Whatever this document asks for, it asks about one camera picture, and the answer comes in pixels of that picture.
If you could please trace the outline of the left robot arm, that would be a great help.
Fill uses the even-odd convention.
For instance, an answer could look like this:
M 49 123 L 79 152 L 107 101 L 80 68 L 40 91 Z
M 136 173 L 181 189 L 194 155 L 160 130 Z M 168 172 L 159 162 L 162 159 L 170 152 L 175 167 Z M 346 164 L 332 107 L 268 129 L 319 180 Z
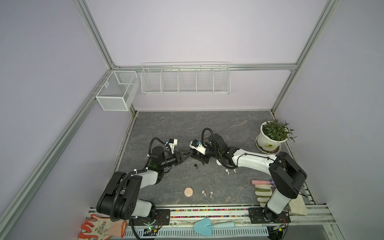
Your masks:
M 153 222 L 156 218 L 156 204 L 139 199 L 140 190 L 158 184 L 165 169 L 180 165 L 196 155 L 195 149 L 176 150 L 176 139 L 163 142 L 155 137 L 151 140 L 148 159 L 141 170 L 129 173 L 115 172 L 97 203 L 97 213 L 110 217 L 110 220 L 143 219 Z

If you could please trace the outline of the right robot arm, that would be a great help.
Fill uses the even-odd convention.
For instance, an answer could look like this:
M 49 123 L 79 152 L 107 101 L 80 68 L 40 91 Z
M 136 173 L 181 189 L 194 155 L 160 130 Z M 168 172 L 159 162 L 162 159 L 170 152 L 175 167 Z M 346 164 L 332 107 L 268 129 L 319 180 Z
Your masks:
M 203 129 L 201 138 L 191 141 L 190 147 L 197 151 L 196 159 L 203 164 L 215 159 L 228 170 L 244 167 L 270 175 L 276 190 L 263 209 L 269 222 L 278 219 L 291 200 L 299 196 L 307 179 L 307 173 L 288 153 L 262 155 L 229 147 L 220 135 L 209 128 Z

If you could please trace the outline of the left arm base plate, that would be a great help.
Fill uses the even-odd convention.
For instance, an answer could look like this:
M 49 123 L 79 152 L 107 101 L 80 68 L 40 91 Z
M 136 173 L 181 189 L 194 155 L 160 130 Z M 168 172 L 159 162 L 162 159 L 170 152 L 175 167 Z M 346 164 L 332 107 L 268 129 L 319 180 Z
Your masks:
M 133 219 L 134 226 L 168 226 L 171 220 L 170 209 L 156 209 L 148 217 Z

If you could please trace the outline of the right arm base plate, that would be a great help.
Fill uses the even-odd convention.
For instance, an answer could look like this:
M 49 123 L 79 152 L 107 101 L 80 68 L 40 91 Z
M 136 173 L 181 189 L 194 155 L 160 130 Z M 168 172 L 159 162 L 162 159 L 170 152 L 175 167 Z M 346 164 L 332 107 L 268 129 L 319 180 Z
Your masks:
M 291 219 L 289 213 L 276 214 L 268 208 L 248 208 L 249 218 L 252 224 L 289 224 Z

